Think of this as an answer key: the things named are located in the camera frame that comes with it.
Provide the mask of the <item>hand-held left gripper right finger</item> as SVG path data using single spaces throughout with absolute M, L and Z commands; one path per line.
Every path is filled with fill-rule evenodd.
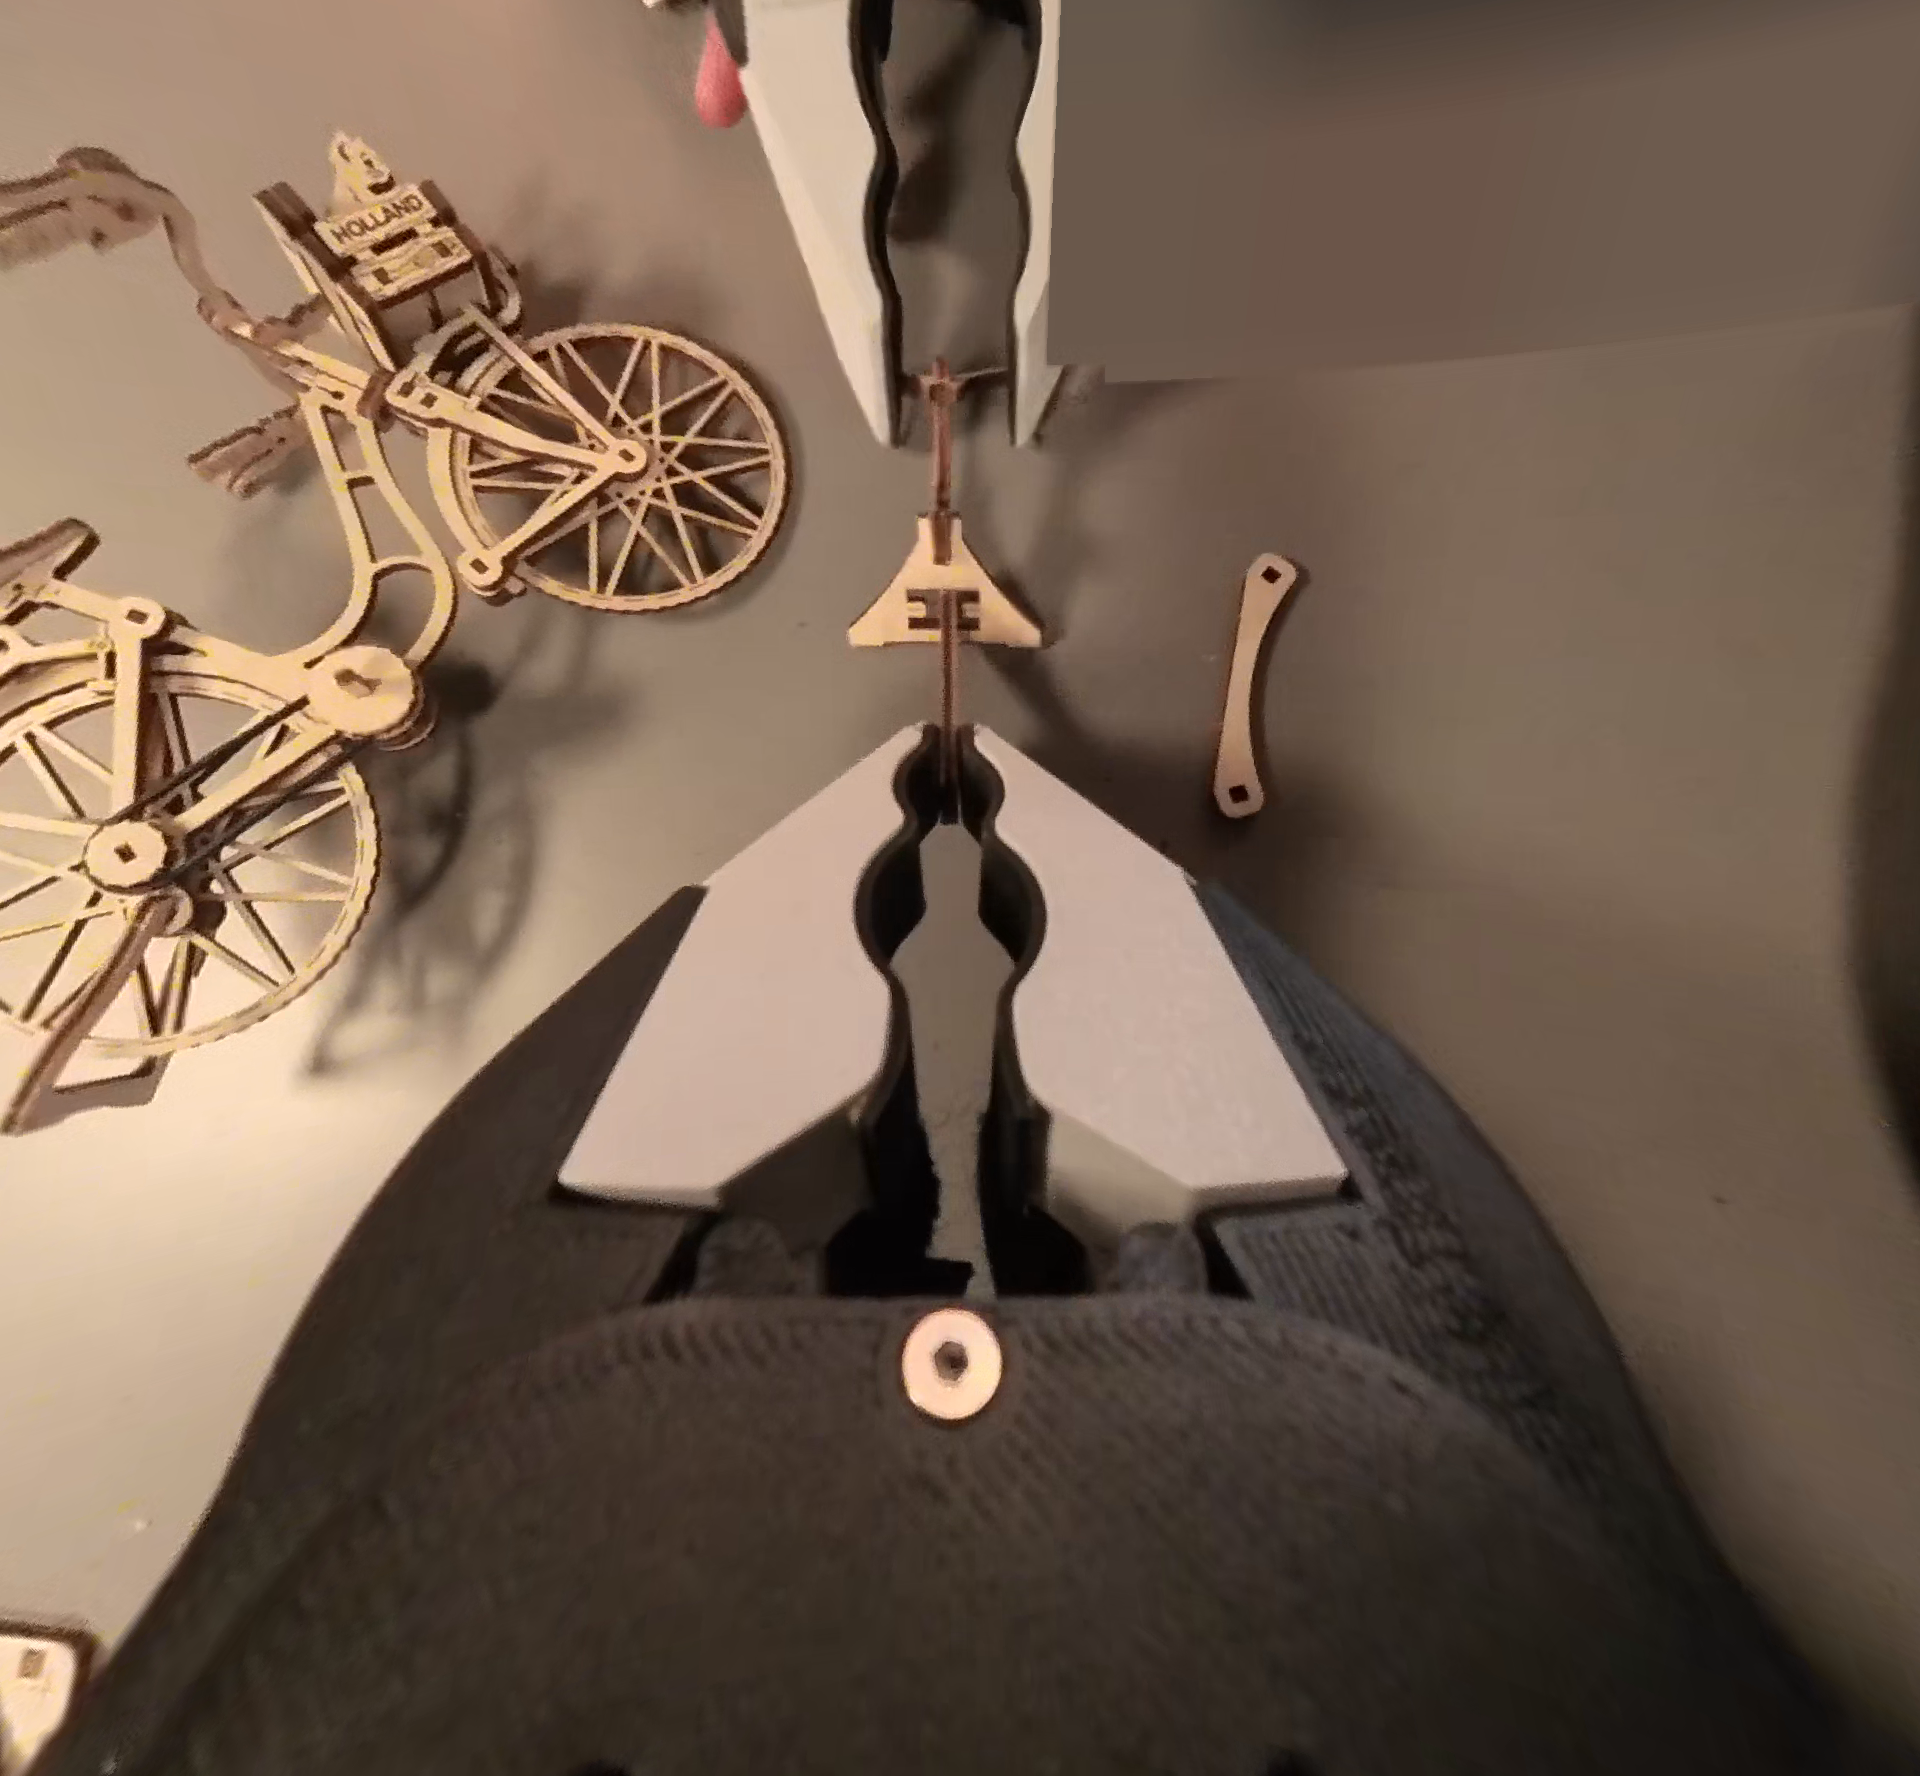
M 959 760 L 979 914 L 1010 959 L 989 1195 L 1051 1222 L 1338 1195 L 1348 1165 L 1196 881 L 984 726 Z

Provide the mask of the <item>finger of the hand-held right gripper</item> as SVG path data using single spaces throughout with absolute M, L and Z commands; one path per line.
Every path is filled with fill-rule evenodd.
M 1074 369 L 1051 355 L 1049 331 L 1066 0 L 1017 1 L 1025 81 L 1010 159 L 1017 254 L 1005 313 L 1002 387 L 1011 442 L 1037 443 Z
M 889 0 L 739 0 L 748 107 L 831 349 L 875 443 L 897 443 L 900 301 L 884 250 L 898 178 L 879 59 Z

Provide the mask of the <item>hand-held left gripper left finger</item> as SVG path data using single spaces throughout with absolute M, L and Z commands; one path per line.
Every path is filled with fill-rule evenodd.
M 699 890 L 558 1169 L 640 1206 L 875 1206 L 904 1156 L 894 970 L 925 916 L 940 736 L 909 726 Z

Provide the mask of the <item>thin wooden strip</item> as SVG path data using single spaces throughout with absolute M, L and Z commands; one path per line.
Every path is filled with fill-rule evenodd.
M 931 619 L 940 631 L 940 773 L 943 814 L 949 820 L 957 811 L 957 759 L 956 759 L 956 708 L 957 708 L 957 656 L 961 604 L 951 585 L 949 569 L 953 560 L 953 510 L 951 510 L 951 418 L 959 397 L 959 378 L 951 372 L 946 353 L 936 353 L 933 365 L 919 377 L 924 401 L 931 422 L 931 548 L 933 566 L 940 581 L 931 591 Z

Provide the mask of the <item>slotted triangular wooden part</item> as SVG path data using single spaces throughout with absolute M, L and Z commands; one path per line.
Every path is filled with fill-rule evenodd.
M 967 540 L 963 523 L 947 517 L 940 536 L 933 516 L 917 519 L 917 537 L 893 581 L 857 615 L 847 640 L 860 648 L 936 642 L 942 599 L 956 602 L 956 637 L 1002 648 L 1042 648 L 1043 626 L 996 585 Z

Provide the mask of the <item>wooden tandem bicycle model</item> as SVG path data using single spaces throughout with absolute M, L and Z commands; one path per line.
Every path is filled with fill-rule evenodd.
M 361 760 L 428 739 L 463 599 L 645 615 L 740 581 L 785 519 L 773 405 L 734 358 L 647 324 L 530 331 L 510 260 L 370 142 L 329 198 L 255 209 L 300 299 L 255 315 L 174 191 L 99 148 L 4 180 L 4 268 L 160 230 L 214 338 L 287 401 L 188 455 L 245 496 L 308 458 L 347 594 L 278 651 L 79 578 L 78 517 L 4 543 L 4 1132 L 146 1083 L 312 992 L 382 863 Z

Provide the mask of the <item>curved wooden strip square holes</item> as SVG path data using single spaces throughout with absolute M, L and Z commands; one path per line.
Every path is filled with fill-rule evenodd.
M 1244 569 L 1221 670 L 1221 712 L 1211 765 L 1211 802 L 1225 820 L 1250 820 L 1265 806 L 1260 763 L 1262 663 L 1300 569 L 1260 550 Z

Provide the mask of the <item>wooden sheet offcut with cutout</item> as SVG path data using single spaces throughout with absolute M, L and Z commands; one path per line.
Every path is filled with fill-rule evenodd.
M 1 1624 L 1 1774 L 25 1774 L 58 1736 L 88 1680 L 86 1635 Z

